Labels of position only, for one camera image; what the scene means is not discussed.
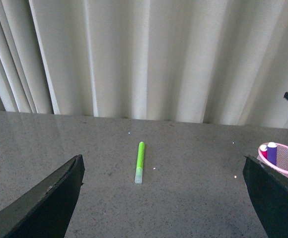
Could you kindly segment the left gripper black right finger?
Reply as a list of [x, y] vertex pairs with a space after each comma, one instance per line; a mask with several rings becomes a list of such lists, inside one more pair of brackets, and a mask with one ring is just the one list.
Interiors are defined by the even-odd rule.
[[288, 178], [252, 156], [243, 177], [255, 212], [270, 238], [288, 238]]

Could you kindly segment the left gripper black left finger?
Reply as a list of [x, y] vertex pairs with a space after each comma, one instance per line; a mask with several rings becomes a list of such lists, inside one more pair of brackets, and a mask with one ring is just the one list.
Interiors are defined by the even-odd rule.
[[84, 176], [76, 155], [0, 211], [0, 238], [63, 238]]

